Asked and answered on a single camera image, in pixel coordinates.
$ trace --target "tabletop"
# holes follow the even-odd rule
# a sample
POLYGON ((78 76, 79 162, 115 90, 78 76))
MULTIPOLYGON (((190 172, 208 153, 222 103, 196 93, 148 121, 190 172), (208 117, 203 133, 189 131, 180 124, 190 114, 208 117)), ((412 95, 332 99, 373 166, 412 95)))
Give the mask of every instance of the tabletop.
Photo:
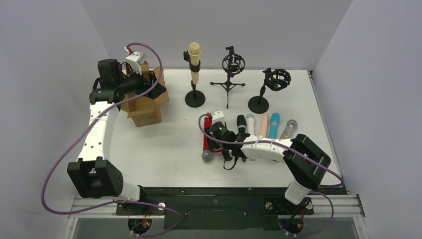
MULTIPOLYGON (((264 97, 269 102, 268 115, 281 116, 278 137, 286 122, 298 122, 297 133, 307 135, 331 158, 329 169, 339 173, 329 139, 319 112, 312 83, 306 70, 288 70, 292 81, 278 92, 266 89, 264 97)), ((136 127, 127 113, 121 111, 114 125, 111 140, 111 162, 122 173, 124 180, 144 187, 287 187, 293 176, 284 162, 268 159, 238 161, 233 170, 224 170, 222 156, 211 163, 201 159, 203 135, 198 118, 207 112, 220 109, 227 128, 237 133, 236 117, 252 113, 247 106, 249 99, 259 95, 264 82, 261 70, 244 70, 231 79, 245 83, 229 92, 226 109, 226 92, 210 82, 224 82, 223 70, 201 70, 197 90, 205 94, 206 101, 199 108, 190 108, 185 95, 192 90, 189 70, 164 70, 164 79, 170 101, 162 106, 162 122, 136 127)), ((259 131, 262 115, 255 114, 255 131, 259 131)), ((338 179, 326 173, 322 184, 337 184, 338 179)))

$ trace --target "gray floor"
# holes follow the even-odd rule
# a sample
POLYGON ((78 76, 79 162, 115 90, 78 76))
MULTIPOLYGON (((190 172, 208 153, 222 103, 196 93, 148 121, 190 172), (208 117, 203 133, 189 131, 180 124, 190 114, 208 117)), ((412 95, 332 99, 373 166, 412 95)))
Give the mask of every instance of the gray floor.
MULTIPOLYGON (((327 218, 305 218, 306 232, 313 232, 323 227, 327 218)), ((151 233, 158 232, 163 228, 163 219, 156 219, 151 233)), ((154 237, 157 239, 280 239, 284 237, 283 231, 263 231, 262 229, 247 230, 172 230, 163 235, 154 237)), ((74 239, 132 239, 129 236, 127 219, 79 219, 75 230, 74 239)), ((312 239, 342 238, 357 239, 356 227, 353 218, 336 218, 332 225, 324 232, 312 237, 312 239)))

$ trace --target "cardboard box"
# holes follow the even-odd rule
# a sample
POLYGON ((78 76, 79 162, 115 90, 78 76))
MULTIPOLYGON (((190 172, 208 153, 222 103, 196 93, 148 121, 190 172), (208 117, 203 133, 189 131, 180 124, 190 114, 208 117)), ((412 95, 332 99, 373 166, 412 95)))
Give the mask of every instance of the cardboard box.
MULTIPOLYGON (((142 64, 141 69, 144 76, 149 76, 149 65, 146 61, 142 64)), ((156 77, 158 77, 160 74, 160 67, 154 69, 154 73, 156 77)), ((166 83, 164 82, 164 74, 161 76, 159 84, 166 87, 166 83)), ((127 94, 124 99, 128 99, 134 96, 136 96, 135 93, 127 94)), ((141 97, 136 100, 129 101, 122 104, 121 109, 127 112, 127 117, 132 118, 136 127, 142 127, 150 124, 160 123, 160 105, 167 103, 169 100, 169 94, 166 91, 155 99, 141 97)))

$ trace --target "round base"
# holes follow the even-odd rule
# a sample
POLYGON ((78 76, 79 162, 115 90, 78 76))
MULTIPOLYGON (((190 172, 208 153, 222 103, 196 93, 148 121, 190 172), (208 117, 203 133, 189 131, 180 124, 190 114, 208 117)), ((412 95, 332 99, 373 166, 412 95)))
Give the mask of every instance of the round base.
POLYGON ((249 109, 255 114, 263 114, 267 112, 269 108, 268 100, 264 97, 261 99, 261 103, 258 103, 259 96, 252 97, 248 102, 249 109))
POLYGON ((192 108, 198 108, 205 103, 205 95, 202 92, 197 91, 197 96, 194 98, 194 92, 190 91, 185 96, 185 102, 192 108))

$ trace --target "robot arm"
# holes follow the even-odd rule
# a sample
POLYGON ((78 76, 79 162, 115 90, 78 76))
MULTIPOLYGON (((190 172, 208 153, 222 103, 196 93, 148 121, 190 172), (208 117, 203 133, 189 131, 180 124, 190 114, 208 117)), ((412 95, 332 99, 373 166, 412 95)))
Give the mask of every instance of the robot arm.
MULTIPOLYGON (((257 140, 258 137, 251 135, 244 142, 256 142, 257 140)), ((331 163, 330 157, 304 134, 299 134, 291 140, 269 138, 260 140, 276 142, 293 148, 325 167, 331 163)), ((294 180, 285 191, 284 197, 295 205, 298 205, 310 190, 318 189, 325 175, 324 170, 273 143, 244 144, 241 150, 246 157, 267 158, 277 162, 283 160, 287 164, 294 180)))
POLYGON ((325 171, 304 160, 299 155, 287 151, 278 144, 295 149, 325 167, 328 167, 331 163, 330 157, 304 134, 298 134, 296 138, 291 140, 258 138, 247 133, 235 135, 222 122, 214 123, 208 131, 210 136, 219 140, 248 142, 247 144, 241 145, 220 144, 222 148, 225 148, 227 151, 230 150, 233 156, 241 158, 266 158, 277 162, 283 160, 294 176, 294 180, 285 191, 284 197, 294 205, 299 205, 310 190, 318 189, 325 175, 325 171))
MULTIPOLYGON (((98 62, 100 77, 90 94, 90 124, 98 121, 88 133, 77 161, 69 163, 67 168, 68 175, 83 198, 111 196, 137 201, 141 197, 140 186, 125 182, 122 173, 110 162, 111 135, 120 107, 98 117, 108 107, 121 102, 124 95, 131 92, 141 94, 151 87, 153 80, 157 80, 152 72, 148 77, 152 80, 140 74, 144 59, 144 54, 139 52, 132 52, 127 57, 128 64, 134 69, 128 76, 123 75, 121 65, 115 59, 98 62)), ((147 96, 154 99, 165 91, 166 88, 158 84, 147 96)))

